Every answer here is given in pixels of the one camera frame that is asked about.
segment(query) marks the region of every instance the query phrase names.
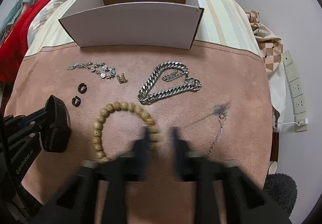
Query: black earring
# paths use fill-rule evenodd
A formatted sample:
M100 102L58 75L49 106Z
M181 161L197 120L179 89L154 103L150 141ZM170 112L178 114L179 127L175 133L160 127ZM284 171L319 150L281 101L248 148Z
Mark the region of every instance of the black earring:
M73 104L73 106L78 107L78 106L80 105L80 103L81 103L81 101L80 101L80 100L81 100L81 99L80 99L80 97L79 97L79 96L75 96L75 97L72 99L71 103Z
M86 90L87 90L87 86L86 86L85 83L79 84L79 86L78 86L78 92L80 94L84 94L86 92Z

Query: white cardboard box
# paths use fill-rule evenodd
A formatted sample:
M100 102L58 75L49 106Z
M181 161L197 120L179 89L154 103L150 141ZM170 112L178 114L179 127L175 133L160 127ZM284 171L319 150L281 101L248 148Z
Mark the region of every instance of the white cardboard box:
M76 0L59 21L80 47L190 49L203 5L203 0Z

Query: white cable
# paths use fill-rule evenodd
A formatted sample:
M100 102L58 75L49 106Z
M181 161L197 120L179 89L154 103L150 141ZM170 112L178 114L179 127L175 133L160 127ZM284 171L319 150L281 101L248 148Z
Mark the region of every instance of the white cable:
M277 124L283 124L283 125L286 125L286 124L296 124L296 125L300 126L302 123L303 122L300 122L300 123L297 123L297 122L289 122L289 123L280 123L280 122L277 122L274 125L277 125Z

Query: paper cup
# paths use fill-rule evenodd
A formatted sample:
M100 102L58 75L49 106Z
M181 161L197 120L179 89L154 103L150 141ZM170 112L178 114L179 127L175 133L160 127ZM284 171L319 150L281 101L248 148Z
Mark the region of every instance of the paper cup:
M268 166L268 175L275 174L277 171L277 162L276 161L270 161Z

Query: silver chain necklace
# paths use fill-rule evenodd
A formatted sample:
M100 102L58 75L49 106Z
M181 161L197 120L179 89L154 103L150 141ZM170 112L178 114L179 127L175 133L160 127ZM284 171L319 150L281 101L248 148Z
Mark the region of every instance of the silver chain necklace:
M105 72L100 72L98 69L96 69L96 68L99 68L99 67L102 67L102 69L105 72L108 72L109 75L107 75ZM97 63L97 62L88 62L86 64L81 64L81 63L80 64L74 64L74 65L68 66L67 70L70 71L70 70L77 69L77 68L88 69L89 71L98 74L102 79L113 79L113 78L115 78L115 75L116 75L116 71L115 71L114 67L113 68L108 68L105 63Z
M170 73L164 76L162 78L163 81L170 82L181 76L185 76L185 83L173 88L169 88L166 90L155 92L153 94L149 94L150 90L157 82L161 73L167 69L176 69L176 70L173 73ZM141 104L147 105L147 104L152 104L158 100L162 100L167 97L172 97L174 95L177 95L183 92L187 92L187 91L196 92L200 90L201 82L195 78L189 77L188 75L189 75L189 70L187 66L180 62L167 61L167 62L161 63L159 66L157 66L154 69L152 75L149 77L147 82L139 91L137 99L140 101Z
M226 121L227 118L228 118L228 114L227 113L221 113L218 116L218 121L219 121L220 127L219 127L219 130L218 130L217 136L214 138L214 141L211 144L211 147L210 147L210 149L209 149L209 151L207 153L207 156L206 156L207 159L209 158L210 153L213 150L215 144L219 141L219 138L220 138L220 136L221 136L221 134L223 132L223 124L225 123L225 121Z

